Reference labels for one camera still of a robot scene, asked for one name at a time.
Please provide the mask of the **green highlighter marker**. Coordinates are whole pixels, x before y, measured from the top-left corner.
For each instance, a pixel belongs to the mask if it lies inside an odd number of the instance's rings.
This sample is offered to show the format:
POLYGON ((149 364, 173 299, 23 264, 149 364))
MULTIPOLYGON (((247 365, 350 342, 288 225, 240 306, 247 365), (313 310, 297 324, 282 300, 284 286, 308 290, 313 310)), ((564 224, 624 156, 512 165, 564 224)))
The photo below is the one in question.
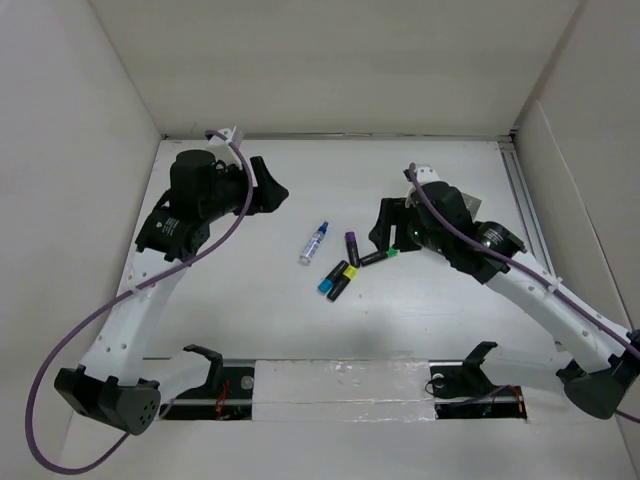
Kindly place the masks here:
POLYGON ((382 262, 384 260, 390 259, 395 257, 397 254, 399 253, 399 251, 395 248, 390 247, 388 250, 385 251, 376 251, 374 253, 365 255, 363 257, 360 258, 360 266, 361 267, 367 267, 367 266, 371 266, 373 264, 382 262))

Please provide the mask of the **purple highlighter marker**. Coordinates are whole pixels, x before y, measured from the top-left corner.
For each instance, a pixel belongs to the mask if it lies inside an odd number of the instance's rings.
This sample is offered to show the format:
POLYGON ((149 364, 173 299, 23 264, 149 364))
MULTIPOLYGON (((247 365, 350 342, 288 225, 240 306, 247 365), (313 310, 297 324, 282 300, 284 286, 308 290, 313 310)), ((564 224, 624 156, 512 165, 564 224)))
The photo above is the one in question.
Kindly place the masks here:
POLYGON ((356 235, 353 231, 348 231, 345 233, 344 238, 349 263, 355 268, 359 268, 361 261, 356 235))

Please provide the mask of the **yellow highlighter marker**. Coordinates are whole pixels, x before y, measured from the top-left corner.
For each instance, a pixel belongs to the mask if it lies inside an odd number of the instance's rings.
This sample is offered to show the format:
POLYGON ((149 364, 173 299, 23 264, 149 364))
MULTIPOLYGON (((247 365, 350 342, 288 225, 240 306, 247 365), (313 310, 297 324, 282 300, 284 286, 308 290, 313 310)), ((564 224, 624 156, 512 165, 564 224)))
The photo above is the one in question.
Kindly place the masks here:
POLYGON ((326 298, 329 301, 334 302, 346 289, 349 283, 354 279, 356 274, 357 274, 357 269, 352 265, 348 265, 343 270, 343 272, 339 275, 339 277, 335 280, 326 298))

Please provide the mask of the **clear spray bottle blue cap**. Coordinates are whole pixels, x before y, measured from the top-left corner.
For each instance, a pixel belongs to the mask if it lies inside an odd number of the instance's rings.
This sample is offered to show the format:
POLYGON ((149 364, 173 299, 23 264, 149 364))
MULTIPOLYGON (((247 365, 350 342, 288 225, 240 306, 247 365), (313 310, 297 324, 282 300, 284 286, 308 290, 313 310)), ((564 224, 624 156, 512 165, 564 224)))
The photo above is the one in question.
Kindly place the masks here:
POLYGON ((298 261, 300 264, 309 265, 311 263, 326 236, 328 227, 329 223, 324 221, 310 237, 299 256, 298 261))

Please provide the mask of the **blue highlighter marker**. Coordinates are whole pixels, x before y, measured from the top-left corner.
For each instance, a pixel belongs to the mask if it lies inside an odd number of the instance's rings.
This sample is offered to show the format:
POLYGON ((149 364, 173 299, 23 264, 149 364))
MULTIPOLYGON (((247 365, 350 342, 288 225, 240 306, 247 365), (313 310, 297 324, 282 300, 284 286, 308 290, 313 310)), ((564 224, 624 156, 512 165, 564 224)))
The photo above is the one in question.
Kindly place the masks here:
POLYGON ((349 263, 345 260, 341 260, 331 271, 330 273, 322 280, 322 282, 318 285, 317 290, 322 294, 326 295, 329 290, 334 286, 337 279, 342 275, 342 273, 349 266, 349 263))

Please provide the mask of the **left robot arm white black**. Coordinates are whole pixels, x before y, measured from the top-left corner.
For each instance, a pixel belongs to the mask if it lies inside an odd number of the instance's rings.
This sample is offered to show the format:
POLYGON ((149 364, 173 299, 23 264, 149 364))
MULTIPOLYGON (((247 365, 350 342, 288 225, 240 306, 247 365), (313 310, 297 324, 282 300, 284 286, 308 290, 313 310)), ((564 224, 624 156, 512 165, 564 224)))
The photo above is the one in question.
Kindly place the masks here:
POLYGON ((171 293, 210 237, 210 225, 232 213, 271 213, 289 192, 262 157, 244 169, 201 149, 179 153, 170 187, 154 205, 135 240, 125 282, 98 337, 74 368, 62 368, 56 391, 80 415, 129 435, 140 435, 162 405, 195 390, 216 394, 223 383, 220 353, 191 344, 160 371, 143 357, 171 293))

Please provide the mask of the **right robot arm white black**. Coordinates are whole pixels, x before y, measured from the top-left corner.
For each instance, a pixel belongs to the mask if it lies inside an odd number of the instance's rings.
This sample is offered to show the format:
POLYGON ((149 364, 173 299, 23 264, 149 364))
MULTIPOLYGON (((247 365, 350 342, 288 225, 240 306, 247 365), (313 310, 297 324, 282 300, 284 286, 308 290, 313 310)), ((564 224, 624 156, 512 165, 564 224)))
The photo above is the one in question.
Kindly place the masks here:
POLYGON ((369 233, 379 251, 428 249, 456 271, 509 300, 559 343, 556 355, 482 341, 462 360, 434 363, 428 390, 439 399, 497 394, 507 385, 564 394, 599 419, 617 413, 639 377, 639 333, 606 319, 551 275, 503 225, 477 221, 459 189, 431 181, 382 199, 369 233))

